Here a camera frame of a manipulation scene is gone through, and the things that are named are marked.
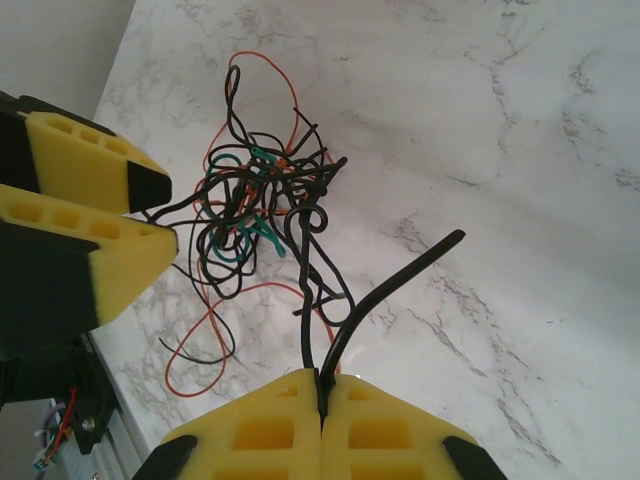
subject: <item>tangled wires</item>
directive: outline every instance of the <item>tangled wires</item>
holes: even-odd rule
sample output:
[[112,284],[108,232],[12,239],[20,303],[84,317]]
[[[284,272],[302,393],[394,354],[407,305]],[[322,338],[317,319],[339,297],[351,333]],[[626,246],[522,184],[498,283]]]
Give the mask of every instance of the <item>tangled wires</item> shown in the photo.
[[[318,125],[312,124],[297,106],[294,107],[296,125],[302,122],[307,128],[295,144],[285,146],[269,133],[248,131],[234,110],[240,78],[240,67],[232,65],[225,80],[226,126],[235,143],[213,148],[207,156],[205,176],[195,192],[158,210],[148,221],[157,223],[164,215],[194,204],[195,220],[168,225],[172,228],[191,225],[189,272],[183,273],[194,283],[210,286],[225,300],[237,296],[243,290],[244,278],[255,274],[261,242],[269,242],[280,257],[286,255],[287,247],[300,266],[298,280],[304,300],[302,309],[295,313],[301,315],[303,364],[310,368],[313,367],[312,311],[317,309],[327,325],[340,326],[342,322],[329,320],[323,307],[342,299],[346,299],[350,308],[355,306],[340,272],[315,238],[328,223],[327,213],[318,205],[318,200],[327,194],[329,183],[347,159],[343,157],[335,162],[331,159],[317,132]],[[202,228],[196,234],[198,225]],[[299,242],[295,238],[296,229]],[[312,248],[335,276],[340,291],[329,287],[311,264]],[[202,280],[193,276],[194,251]],[[200,292],[199,295],[208,305]],[[223,326],[232,336],[224,322]]]

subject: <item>yellow plastic block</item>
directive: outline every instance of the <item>yellow plastic block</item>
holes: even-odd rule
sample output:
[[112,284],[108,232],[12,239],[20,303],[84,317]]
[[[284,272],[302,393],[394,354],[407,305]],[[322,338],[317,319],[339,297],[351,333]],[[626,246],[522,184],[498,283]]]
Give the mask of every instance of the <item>yellow plastic block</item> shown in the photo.
[[[145,195],[162,198],[160,203],[170,199],[167,172],[124,137],[57,113],[22,115],[42,194],[117,214],[139,210],[131,204],[132,192],[143,200]],[[146,169],[142,184],[130,181],[128,162]]]
[[320,480],[313,370],[297,370],[173,430],[198,445],[179,480]]
[[463,430],[350,375],[337,375],[322,432],[324,480],[461,480],[442,441]]
[[[0,185],[0,218],[98,245],[88,254],[88,265],[101,325],[122,313],[177,254],[177,239],[171,229],[6,185]],[[74,300],[74,292],[62,294]]]

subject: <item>marble surface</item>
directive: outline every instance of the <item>marble surface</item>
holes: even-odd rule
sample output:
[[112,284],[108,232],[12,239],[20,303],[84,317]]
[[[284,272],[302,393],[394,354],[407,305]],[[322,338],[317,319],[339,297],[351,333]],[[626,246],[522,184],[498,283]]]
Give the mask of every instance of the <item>marble surface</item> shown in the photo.
[[[468,233],[372,312],[344,370],[469,431],[511,479],[633,478],[639,24],[635,0],[138,0],[96,119],[184,197],[224,119],[229,56],[272,56],[350,159],[323,200],[320,241],[356,298],[450,230]],[[245,122],[285,136],[281,80],[258,60],[241,66]],[[259,279],[295,284],[291,258],[261,256]],[[278,291],[224,305],[238,356],[192,400],[162,381],[158,336],[175,342],[202,314],[176,272],[98,330],[148,446],[300,367],[296,306]],[[313,339],[319,362],[321,326]],[[202,328],[190,351],[215,355],[213,334]],[[193,391],[216,373],[178,363],[172,378]]]

